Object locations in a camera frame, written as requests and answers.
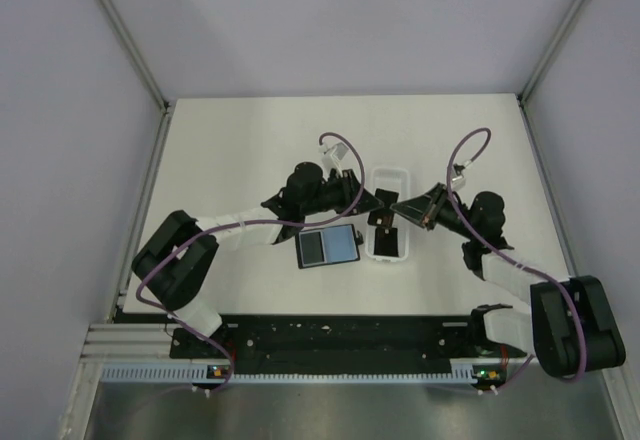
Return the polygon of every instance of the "white plastic container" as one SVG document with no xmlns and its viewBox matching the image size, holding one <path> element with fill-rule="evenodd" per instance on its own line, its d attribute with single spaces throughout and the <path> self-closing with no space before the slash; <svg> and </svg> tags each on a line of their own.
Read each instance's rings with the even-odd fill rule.
<svg viewBox="0 0 640 440">
<path fill-rule="evenodd" d="M 411 182 L 409 180 L 409 172 L 404 168 L 396 167 L 375 167 L 371 170 L 369 177 L 371 182 L 367 181 L 367 190 L 375 195 L 376 189 L 382 188 L 398 192 L 398 201 L 408 200 L 411 198 Z M 376 237 L 376 227 L 368 225 L 365 231 L 365 253 L 369 258 L 373 258 L 378 262 L 402 262 L 409 256 L 409 229 L 411 224 L 405 219 L 394 215 L 393 227 L 398 229 L 398 256 L 384 257 L 374 255 L 373 246 Z"/>
</svg>

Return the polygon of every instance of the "gray floor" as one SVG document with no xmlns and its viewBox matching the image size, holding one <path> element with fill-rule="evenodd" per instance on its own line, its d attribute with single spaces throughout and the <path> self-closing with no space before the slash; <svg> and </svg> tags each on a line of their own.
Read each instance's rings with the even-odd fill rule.
<svg viewBox="0 0 640 440">
<path fill-rule="evenodd" d="M 206 400 L 166 385 L 103 384 L 87 440 L 622 438 L 601 376 L 565 385 L 531 367 L 497 397 L 418 386 L 238 386 Z"/>
</svg>

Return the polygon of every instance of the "white wall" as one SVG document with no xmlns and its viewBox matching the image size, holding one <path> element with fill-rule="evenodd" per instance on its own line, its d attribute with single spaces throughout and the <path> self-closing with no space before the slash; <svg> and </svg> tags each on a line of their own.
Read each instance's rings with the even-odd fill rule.
<svg viewBox="0 0 640 440">
<path fill-rule="evenodd" d="M 0 0 L 0 435 L 53 438 L 159 114 L 94 0 Z"/>
<path fill-rule="evenodd" d="M 522 89 L 571 0 L 115 0 L 166 95 Z"/>
<path fill-rule="evenodd" d="M 582 272 L 640 369 L 640 0 L 592 0 L 531 104 Z"/>
</svg>

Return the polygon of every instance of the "white table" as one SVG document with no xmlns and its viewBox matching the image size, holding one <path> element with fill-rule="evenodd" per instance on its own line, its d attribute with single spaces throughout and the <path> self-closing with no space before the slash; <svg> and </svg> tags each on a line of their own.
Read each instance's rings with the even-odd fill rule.
<svg viewBox="0 0 640 440">
<path fill-rule="evenodd" d="M 463 200 L 470 203 L 482 190 L 502 195 L 509 243 L 549 273 L 566 275 L 510 94 L 180 100 L 142 242 L 174 210 L 212 217 L 258 206 L 284 186 L 297 163 L 319 163 L 317 139 L 325 131 L 348 138 L 367 173 L 376 165 L 408 169 L 412 195 L 418 195 L 444 181 L 452 149 L 479 126 L 490 127 L 493 140 L 468 172 Z M 481 136 L 472 140 L 459 159 L 468 158 L 481 141 Z M 346 166 L 357 168 L 350 161 Z M 366 215 L 345 222 L 364 232 Z M 404 263 L 380 264 L 361 250 L 359 262 L 307 270 L 298 269 L 293 241 L 253 247 L 216 256 L 202 291 L 221 313 L 441 315 L 499 302 L 523 308 L 465 268 L 462 243 L 442 227 L 414 228 Z M 124 311 L 153 311 L 135 299 L 138 285 L 133 276 Z"/>
</svg>

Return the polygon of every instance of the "robotic arm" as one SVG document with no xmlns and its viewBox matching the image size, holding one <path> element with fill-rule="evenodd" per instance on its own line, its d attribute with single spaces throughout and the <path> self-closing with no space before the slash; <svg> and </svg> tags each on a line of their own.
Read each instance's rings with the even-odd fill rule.
<svg viewBox="0 0 640 440">
<path fill-rule="evenodd" d="M 205 336 L 222 324 L 220 315 L 198 293 L 218 251 L 228 252 L 252 245 L 276 245 L 293 238 L 305 218 L 335 211 L 342 216 L 368 213 L 384 206 L 365 190 L 353 170 L 343 170 L 340 160 L 348 152 L 343 143 L 321 146 L 322 164 L 298 164 L 278 193 L 260 207 L 220 217 L 192 218 L 182 210 L 171 213 L 133 260 L 133 271 L 144 279 L 176 247 L 218 227 L 215 235 L 201 235 L 177 258 L 156 273 L 147 286 L 162 306 Z M 346 211 L 358 199 L 350 211 Z"/>
<path fill-rule="evenodd" d="M 464 184 L 463 167 L 454 166 L 453 185 Z M 505 240 L 504 201 L 493 192 L 481 192 L 471 207 L 454 193 L 464 217 L 490 245 L 515 259 L 520 266 L 528 263 Z M 471 333 L 478 345 L 499 343 L 512 345 L 538 358 L 545 372 L 564 377 L 578 371 L 580 342 L 571 312 L 559 289 L 523 268 L 518 268 L 490 251 L 462 223 L 447 194 L 438 183 L 428 192 L 391 206 L 391 210 L 414 225 L 433 230 L 442 225 L 464 237 L 465 265 L 481 280 L 498 285 L 531 306 L 531 313 L 508 305 L 483 305 L 472 314 Z M 624 343 L 602 284 L 597 278 L 570 278 L 561 283 L 573 299 L 585 337 L 587 362 L 585 371 L 622 365 Z"/>
</svg>

